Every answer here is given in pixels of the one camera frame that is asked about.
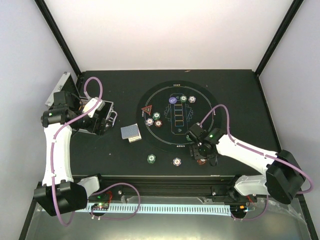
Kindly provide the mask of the purple round button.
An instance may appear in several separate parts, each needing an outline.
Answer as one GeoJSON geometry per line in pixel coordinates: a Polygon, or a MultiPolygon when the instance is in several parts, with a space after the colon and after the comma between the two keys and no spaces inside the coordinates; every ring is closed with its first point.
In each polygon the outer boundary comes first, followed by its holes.
{"type": "Polygon", "coordinates": [[[172,96],[172,97],[170,97],[170,98],[169,98],[169,100],[168,100],[168,101],[169,101],[169,103],[170,103],[170,104],[173,104],[173,105],[174,105],[174,104],[176,104],[176,103],[177,103],[177,101],[178,101],[178,100],[177,100],[177,98],[176,98],[176,97],[173,97],[173,96],[172,96]]]}

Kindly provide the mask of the blue playing card deck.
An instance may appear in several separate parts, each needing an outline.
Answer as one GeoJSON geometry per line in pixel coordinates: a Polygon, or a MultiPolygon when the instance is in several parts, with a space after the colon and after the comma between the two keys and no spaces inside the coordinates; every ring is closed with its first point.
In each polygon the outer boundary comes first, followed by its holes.
{"type": "Polygon", "coordinates": [[[132,124],[120,128],[121,137],[123,140],[135,138],[140,135],[139,127],[137,124],[132,124]]]}

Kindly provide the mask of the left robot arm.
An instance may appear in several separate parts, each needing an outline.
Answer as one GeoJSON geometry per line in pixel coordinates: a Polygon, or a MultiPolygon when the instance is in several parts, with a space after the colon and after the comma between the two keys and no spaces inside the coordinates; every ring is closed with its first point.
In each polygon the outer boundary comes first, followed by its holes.
{"type": "Polygon", "coordinates": [[[86,99],[70,91],[57,91],[52,104],[41,117],[46,137],[46,165],[34,199],[50,215],[57,216],[86,207],[90,195],[103,199],[108,192],[101,175],[90,175],[75,182],[70,164],[73,132],[102,136],[113,127],[117,112],[112,101],[86,99]]]}

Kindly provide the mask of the red brown poker chip stack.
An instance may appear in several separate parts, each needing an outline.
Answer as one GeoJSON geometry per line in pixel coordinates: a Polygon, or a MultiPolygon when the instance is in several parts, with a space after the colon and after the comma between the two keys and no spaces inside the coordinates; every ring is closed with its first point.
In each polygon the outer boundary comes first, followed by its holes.
{"type": "Polygon", "coordinates": [[[201,166],[204,165],[207,161],[205,159],[198,159],[197,163],[201,166]]]}

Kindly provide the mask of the blue white poker chip stack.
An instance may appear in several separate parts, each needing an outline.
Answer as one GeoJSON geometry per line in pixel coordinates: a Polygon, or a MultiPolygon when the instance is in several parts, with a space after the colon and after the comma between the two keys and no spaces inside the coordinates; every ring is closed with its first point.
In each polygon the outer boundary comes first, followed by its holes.
{"type": "Polygon", "coordinates": [[[176,167],[180,166],[182,164],[182,160],[180,158],[174,158],[172,160],[172,164],[176,167]]]}

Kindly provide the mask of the green poker chip stack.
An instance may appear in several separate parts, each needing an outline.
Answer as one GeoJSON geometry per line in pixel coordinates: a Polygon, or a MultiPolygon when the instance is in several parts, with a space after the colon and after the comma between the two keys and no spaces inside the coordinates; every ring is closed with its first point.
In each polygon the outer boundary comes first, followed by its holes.
{"type": "Polygon", "coordinates": [[[156,156],[155,156],[154,154],[149,154],[149,155],[147,156],[147,162],[148,162],[149,164],[154,164],[155,161],[156,161],[156,156]]]}

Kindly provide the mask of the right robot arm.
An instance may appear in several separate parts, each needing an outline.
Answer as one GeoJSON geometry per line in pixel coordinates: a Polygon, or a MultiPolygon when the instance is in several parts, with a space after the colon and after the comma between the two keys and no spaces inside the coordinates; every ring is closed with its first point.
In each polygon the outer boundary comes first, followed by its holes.
{"type": "Polygon", "coordinates": [[[195,160],[209,161],[226,156],[259,173],[243,174],[228,187],[228,198],[234,202],[248,195],[266,195],[289,205],[306,180],[295,157],[287,150],[265,150],[238,140],[219,128],[208,132],[198,124],[189,128],[186,137],[193,142],[190,151],[195,160]]]}

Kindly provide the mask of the red triangle marker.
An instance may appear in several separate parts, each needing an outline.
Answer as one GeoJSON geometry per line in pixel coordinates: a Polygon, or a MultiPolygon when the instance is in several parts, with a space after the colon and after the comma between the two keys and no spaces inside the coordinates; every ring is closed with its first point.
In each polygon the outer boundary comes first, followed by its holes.
{"type": "Polygon", "coordinates": [[[141,110],[150,116],[152,113],[152,105],[145,106],[141,108],[141,110]]]}

